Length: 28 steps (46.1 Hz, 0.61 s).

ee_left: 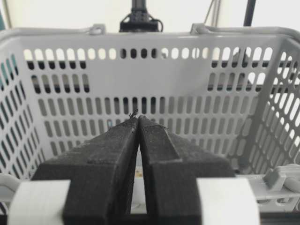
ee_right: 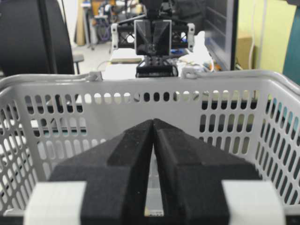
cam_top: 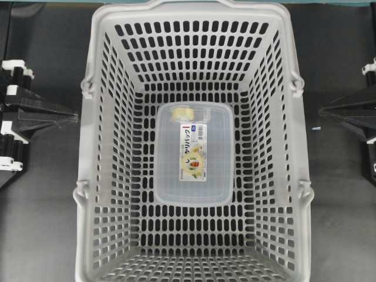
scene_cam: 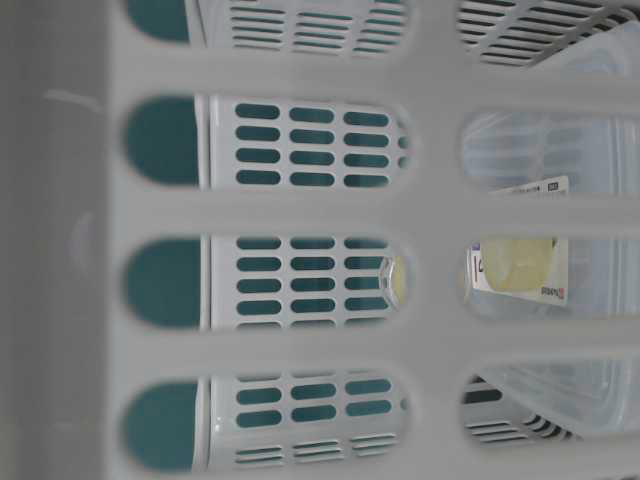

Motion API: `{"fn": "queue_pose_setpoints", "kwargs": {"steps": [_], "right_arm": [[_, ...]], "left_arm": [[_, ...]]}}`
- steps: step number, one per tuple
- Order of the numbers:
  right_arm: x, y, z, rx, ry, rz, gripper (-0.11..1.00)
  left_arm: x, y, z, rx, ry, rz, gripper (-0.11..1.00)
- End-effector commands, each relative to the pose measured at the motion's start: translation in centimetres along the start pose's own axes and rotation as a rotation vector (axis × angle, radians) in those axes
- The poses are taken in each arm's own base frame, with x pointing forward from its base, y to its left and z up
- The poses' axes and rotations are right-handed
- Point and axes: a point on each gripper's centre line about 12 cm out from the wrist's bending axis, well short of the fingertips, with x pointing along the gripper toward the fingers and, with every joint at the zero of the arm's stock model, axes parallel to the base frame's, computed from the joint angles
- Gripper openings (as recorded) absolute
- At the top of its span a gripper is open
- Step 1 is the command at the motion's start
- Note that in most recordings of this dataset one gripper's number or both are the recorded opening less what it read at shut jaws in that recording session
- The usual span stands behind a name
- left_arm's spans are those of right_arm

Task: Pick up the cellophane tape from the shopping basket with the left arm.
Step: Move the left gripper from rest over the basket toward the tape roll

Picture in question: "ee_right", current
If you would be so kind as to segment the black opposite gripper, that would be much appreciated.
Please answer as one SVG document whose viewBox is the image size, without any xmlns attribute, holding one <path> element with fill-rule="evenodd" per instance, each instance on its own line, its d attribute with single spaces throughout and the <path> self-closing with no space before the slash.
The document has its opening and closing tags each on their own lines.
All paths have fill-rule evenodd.
<svg viewBox="0 0 300 225">
<path fill-rule="evenodd" d="M 112 48 L 134 49 L 144 57 L 137 78 L 177 77 L 177 66 L 168 62 L 172 49 L 192 51 L 195 25 L 173 16 L 170 0 L 143 0 L 145 12 L 111 25 Z"/>
</svg>

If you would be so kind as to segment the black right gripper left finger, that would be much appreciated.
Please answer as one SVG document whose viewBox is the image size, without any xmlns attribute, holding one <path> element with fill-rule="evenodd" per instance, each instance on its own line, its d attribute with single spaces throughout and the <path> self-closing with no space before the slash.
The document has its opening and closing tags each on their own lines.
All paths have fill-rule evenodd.
<svg viewBox="0 0 300 225">
<path fill-rule="evenodd" d="M 153 122 L 146 120 L 57 164 L 35 186 L 23 223 L 143 224 L 153 136 Z"/>
</svg>

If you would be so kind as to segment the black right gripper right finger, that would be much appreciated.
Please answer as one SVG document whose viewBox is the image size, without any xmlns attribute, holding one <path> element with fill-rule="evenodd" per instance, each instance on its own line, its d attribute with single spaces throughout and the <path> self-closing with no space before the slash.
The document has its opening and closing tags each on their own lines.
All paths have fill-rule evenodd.
<svg viewBox="0 0 300 225">
<path fill-rule="evenodd" d="M 154 119 L 163 225 L 284 225 L 276 190 L 255 166 Z"/>
</svg>

